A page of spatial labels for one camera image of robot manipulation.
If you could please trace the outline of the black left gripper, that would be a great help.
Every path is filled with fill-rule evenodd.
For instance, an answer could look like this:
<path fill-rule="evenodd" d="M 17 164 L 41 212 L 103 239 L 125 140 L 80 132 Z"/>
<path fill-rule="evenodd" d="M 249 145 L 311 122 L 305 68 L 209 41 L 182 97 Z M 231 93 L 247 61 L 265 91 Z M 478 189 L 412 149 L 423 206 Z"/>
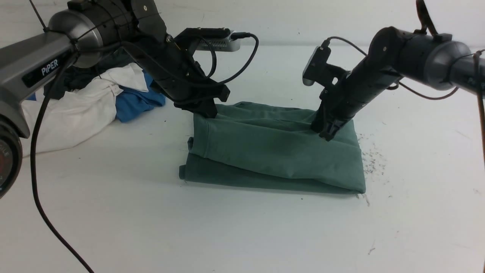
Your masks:
<path fill-rule="evenodd" d="M 127 0 L 132 12 L 133 36 L 125 50 L 177 107 L 193 110 L 206 119 L 217 116 L 214 99 L 226 102 L 229 88 L 205 79 L 192 53 L 167 33 L 156 4 L 152 0 Z"/>

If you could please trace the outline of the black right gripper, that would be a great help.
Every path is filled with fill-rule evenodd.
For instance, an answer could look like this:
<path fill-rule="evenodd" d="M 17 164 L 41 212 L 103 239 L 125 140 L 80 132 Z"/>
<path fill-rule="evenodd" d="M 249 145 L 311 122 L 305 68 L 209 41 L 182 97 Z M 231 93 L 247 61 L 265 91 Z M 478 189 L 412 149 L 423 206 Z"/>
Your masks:
<path fill-rule="evenodd" d="M 311 130 L 331 141 L 360 110 L 401 79 L 386 60 L 364 57 L 333 88 L 324 88 Z"/>

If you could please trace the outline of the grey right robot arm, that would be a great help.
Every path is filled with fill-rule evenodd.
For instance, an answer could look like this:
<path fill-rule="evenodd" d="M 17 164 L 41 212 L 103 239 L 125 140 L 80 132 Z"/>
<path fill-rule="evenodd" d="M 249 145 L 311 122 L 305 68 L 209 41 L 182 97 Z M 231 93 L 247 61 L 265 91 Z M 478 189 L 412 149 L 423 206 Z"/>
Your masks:
<path fill-rule="evenodd" d="M 358 111 L 402 78 L 435 90 L 460 88 L 484 99 L 484 60 L 449 34 L 383 28 L 350 71 L 328 63 L 331 40 L 314 50 L 302 76 L 304 85 L 324 87 L 311 129 L 325 140 L 332 140 Z"/>

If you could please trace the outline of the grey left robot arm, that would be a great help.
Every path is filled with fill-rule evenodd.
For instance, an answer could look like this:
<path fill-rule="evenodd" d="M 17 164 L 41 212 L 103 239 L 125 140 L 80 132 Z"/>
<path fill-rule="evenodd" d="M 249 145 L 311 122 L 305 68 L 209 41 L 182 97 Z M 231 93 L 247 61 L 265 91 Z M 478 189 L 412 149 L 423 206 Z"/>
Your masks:
<path fill-rule="evenodd" d="M 153 79 L 152 87 L 175 107 L 207 118 L 225 102 L 225 82 L 207 79 L 193 53 L 200 36 L 170 36 L 152 0 L 71 0 L 44 32 L 1 48 L 1 195 L 22 164 L 21 138 L 31 131 L 21 102 L 71 66 L 90 68 L 123 48 Z"/>

